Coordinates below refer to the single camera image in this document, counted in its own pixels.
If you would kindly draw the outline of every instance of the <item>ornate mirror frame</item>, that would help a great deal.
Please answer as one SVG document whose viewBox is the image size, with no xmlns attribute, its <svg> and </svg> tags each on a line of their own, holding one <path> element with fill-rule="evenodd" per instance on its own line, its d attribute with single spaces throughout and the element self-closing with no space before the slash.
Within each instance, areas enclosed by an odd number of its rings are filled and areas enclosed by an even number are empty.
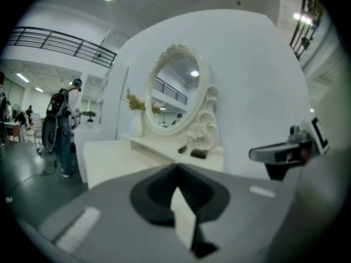
<svg viewBox="0 0 351 263">
<path fill-rule="evenodd" d="M 199 87 L 193 105 L 186 112 L 182 120 L 172 127 L 161 127 L 152 113 L 152 89 L 158 73 L 175 55 L 182 54 L 195 58 L 200 74 Z M 201 150 L 211 150 L 218 146 L 219 131 L 213 109 L 217 102 L 218 89 L 210 86 L 210 71 L 202 56 L 195 49 L 172 44 L 159 57 L 152 70 L 145 88 L 144 122 L 155 134 L 160 136 L 185 135 L 188 141 Z"/>
</svg>

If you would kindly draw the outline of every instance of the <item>jeans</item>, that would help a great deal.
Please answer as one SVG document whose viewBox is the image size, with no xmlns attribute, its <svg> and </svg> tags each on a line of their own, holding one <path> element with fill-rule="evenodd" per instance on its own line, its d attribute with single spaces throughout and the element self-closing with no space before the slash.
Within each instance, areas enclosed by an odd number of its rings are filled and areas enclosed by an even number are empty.
<svg viewBox="0 0 351 263">
<path fill-rule="evenodd" d="M 57 152 L 64 175 L 72 174 L 71 128 L 68 117 L 61 117 L 57 133 Z"/>
<path fill-rule="evenodd" d="M 27 142 L 27 128 L 26 128 L 26 125 L 21 125 L 20 137 L 21 137 L 21 142 Z"/>
</svg>

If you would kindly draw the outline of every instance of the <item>backpack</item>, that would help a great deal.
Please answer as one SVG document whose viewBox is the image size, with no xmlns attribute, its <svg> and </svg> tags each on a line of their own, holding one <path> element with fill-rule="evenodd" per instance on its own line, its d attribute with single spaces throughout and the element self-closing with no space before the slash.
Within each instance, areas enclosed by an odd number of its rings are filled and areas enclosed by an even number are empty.
<svg viewBox="0 0 351 263">
<path fill-rule="evenodd" d="M 68 93 L 71 90 L 60 89 L 57 94 L 51 97 L 46 115 L 51 117 L 68 117 L 71 112 L 68 105 Z"/>
</svg>

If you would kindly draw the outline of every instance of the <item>black metal railing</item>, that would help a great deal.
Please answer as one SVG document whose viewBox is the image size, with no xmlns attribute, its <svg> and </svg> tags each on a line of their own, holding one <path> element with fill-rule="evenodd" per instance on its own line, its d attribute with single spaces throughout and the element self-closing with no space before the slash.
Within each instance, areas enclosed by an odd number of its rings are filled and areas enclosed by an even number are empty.
<svg viewBox="0 0 351 263">
<path fill-rule="evenodd" d="M 324 9 L 318 0 L 302 0 L 300 19 L 297 21 L 290 42 L 290 47 L 293 49 L 298 60 L 311 44 L 314 33 L 321 23 L 323 13 Z"/>
<path fill-rule="evenodd" d="M 167 84 L 164 80 L 160 78 L 156 78 L 156 81 L 154 83 L 154 89 L 158 90 L 162 94 L 168 95 L 170 98 L 178 100 L 182 104 L 186 105 L 188 102 L 188 98 L 176 90 L 174 87 L 171 85 Z"/>
<path fill-rule="evenodd" d="M 110 68 L 116 54 L 78 37 L 49 29 L 29 26 L 15 27 L 7 46 L 23 46 L 52 50 Z"/>
</svg>

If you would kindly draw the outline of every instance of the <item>cap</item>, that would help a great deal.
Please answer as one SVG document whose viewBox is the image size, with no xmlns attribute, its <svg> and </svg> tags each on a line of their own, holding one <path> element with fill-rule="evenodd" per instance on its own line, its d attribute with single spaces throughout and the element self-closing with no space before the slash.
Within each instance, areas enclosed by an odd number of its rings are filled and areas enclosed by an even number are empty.
<svg viewBox="0 0 351 263">
<path fill-rule="evenodd" d="M 79 78 L 74 79 L 74 81 L 72 82 L 72 85 L 79 85 L 79 86 L 81 86 L 82 84 L 83 84 L 83 82 Z"/>
</svg>

